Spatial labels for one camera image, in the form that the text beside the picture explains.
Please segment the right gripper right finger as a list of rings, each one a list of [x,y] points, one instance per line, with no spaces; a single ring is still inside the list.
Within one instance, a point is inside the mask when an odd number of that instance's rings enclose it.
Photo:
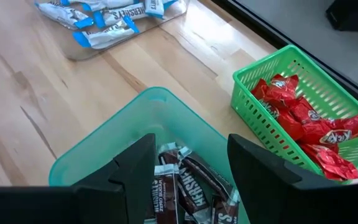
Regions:
[[[334,182],[230,134],[231,172],[251,224],[330,224],[337,216],[328,202]]]

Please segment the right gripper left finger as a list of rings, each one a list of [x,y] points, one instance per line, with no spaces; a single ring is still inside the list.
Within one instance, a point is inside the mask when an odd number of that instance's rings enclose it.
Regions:
[[[79,224],[143,224],[154,179],[155,135],[148,133],[73,186]]]

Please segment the white blue Hershey's candy bar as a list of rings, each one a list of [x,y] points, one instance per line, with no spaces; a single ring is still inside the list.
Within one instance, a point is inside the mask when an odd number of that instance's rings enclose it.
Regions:
[[[159,19],[163,19],[164,6],[162,0],[145,0],[145,13],[148,16],[154,16]]]
[[[68,29],[84,29],[94,24],[92,17],[59,2],[35,2],[34,4],[41,14]]]
[[[144,3],[128,5],[122,8],[116,9],[103,9],[94,12],[94,21],[98,28],[114,25],[119,22],[125,16],[130,17],[132,20],[142,19],[147,17],[145,13]]]
[[[132,37],[139,29],[128,16],[100,32],[74,32],[74,40],[82,47],[104,49]]]
[[[139,0],[60,0],[60,2],[65,6],[81,3],[85,5],[86,11],[99,11],[104,8],[118,8],[137,4]]]

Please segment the teal plastic bin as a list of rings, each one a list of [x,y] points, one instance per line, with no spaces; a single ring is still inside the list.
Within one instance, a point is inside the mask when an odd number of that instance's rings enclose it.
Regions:
[[[61,155],[50,169],[49,184],[74,184],[148,133],[155,134],[157,147],[170,142],[189,147],[230,184],[234,183],[227,139],[172,92],[152,87]]]

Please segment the green plastic basket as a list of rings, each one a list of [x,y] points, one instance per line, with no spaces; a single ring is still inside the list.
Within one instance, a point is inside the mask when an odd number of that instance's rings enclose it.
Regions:
[[[293,164],[321,174],[321,169],[301,150],[251,90],[260,79],[274,75],[298,75],[296,94],[304,96],[324,118],[349,118],[358,114],[358,101],[312,59],[294,45],[288,45],[233,74],[231,106],[259,138],[266,149]]]

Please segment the clear plastic bin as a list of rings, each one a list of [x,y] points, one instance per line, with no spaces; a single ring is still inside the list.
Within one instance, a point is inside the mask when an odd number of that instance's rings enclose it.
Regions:
[[[163,0],[165,6],[165,14],[163,19],[146,16],[145,18],[135,19],[134,23],[137,28],[139,28],[140,33],[146,32],[150,29],[160,26],[164,22],[168,22],[184,14],[188,9],[189,1],[190,0]],[[75,31],[73,29],[66,28],[58,22],[53,22],[51,19],[47,19],[46,16],[43,16],[43,21],[48,30],[51,32],[55,41],[57,41],[58,46],[62,50],[64,56],[70,60],[85,60],[129,39],[126,37],[122,40],[114,42],[113,44],[109,44],[107,47],[101,47],[100,49],[82,47],[74,39],[73,33]]]

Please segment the black box base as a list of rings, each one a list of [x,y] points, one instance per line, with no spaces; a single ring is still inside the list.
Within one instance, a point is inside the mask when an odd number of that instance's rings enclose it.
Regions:
[[[326,17],[336,30],[358,32],[358,0],[335,0]]]

